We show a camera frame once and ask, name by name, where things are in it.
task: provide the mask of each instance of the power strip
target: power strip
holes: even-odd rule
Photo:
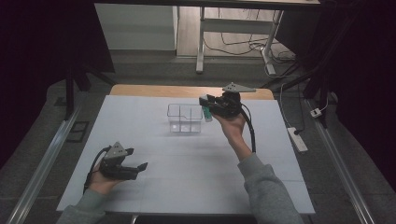
[[[311,110],[311,116],[314,117],[314,118],[317,118],[317,117],[321,116],[321,111],[319,110],[319,108]]]
[[[293,141],[293,144],[297,147],[297,150],[299,152],[306,152],[308,148],[306,147],[303,138],[301,138],[299,134],[295,134],[294,133],[295,131],[296,131],[295,128],[288,128],[288,132],[291,140]]]

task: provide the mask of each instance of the wooden table edge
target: wooden table edge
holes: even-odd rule
[[[223,90],[220,87],[117,84],[111,89],[110,95],[198,98],[203,94],[221,96],[222,93]],[[244,100],[274,100],[274,95],[268,89],[256,89],[256,92],[241,92],[241,98]]]

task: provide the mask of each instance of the gray sleeve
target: gray sleeve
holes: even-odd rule
[[[262,164],[252,153],[238,168],[245,178],[252,214],[259,223],[304,223],[270,164]]]
[[[105,195],[87,189],[78,204],[68,205],[64,209],[57,224],[89,224],[99,222],[106,214],[102,209],[105,199]]]

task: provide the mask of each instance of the hand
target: hand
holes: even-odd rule
[[[242,137],[246,123],[242,114],[229,119],[224,119],[215,114],[212,114],[212,116],[221,124],[224,135],[227,137],[228,143],[230,143],[238,159],[242,161],[244,158],[250,156],[251,150]]]
[[[227,137],[229,142],[233,142],[242,138],[242,132],[244,131],[246,123],[242,114],[228,119],[224,119],[221,116],[215,114],[213,114],[213,117],[221,124],[224,135]]]
[[[100,163],[101,162],[98,162],[93,168],[89,189],[92,189],[101,194],[108,194],[114,188],[114,186],[118,185],[124,180],[110,179],[103,176],[102,173],[100,173],[99,171]]]

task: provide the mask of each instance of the metal rail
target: metal rail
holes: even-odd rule
[[[38,192],[41,190],[41,187],[43,187],[43,184],[50,172],[50,169],[55,162],[56,157],[58,156],[59,151],[62,148],[62,145],[64,144],[66,136],[69,134],[73,123],[82,108],[83,102],[87,97],[87,94],[88,93],[86,92],[80,92],[76,96],[76,106],[74,112],[71,114],[69,120],[64,120],[62,122],[61,126],[58,129],[58,132],[53,137],[49,148],[44,154],[43,159],[41,159],[41,162],[38,164],[35,173],[33,174],[22,196],[20,197],[20,200],[12,211],[11,216],[8,218],[7,223],[22,224],[26,219],[30,209],[32,208],[33,203],[35,202],[35,198],[37,197]]]
[[[309,110],[313,110],[314,107],[308,100],[305,100],[306,105]],[[324,129],[318,119],[315,120],[315,125],[318,129],[320,137],[322,138],[328,152],[329,156],[332,159],[332,163],[337,171],[338,175],[341,178],[341,181],[344,184],[346,189],[346,193],[349,195],[350,200],[356,210],[356,214],[358,215],[361,223],[363,224],[375,224],[373,216],[367,206],[367,203],[364,201],[364,198],[361,195],[361,191],[358,186],[355,184],[351,173],[348,171],[344,160],[339,153],[337,146],[332,140],[332,136],[330,135],[327,129]]]

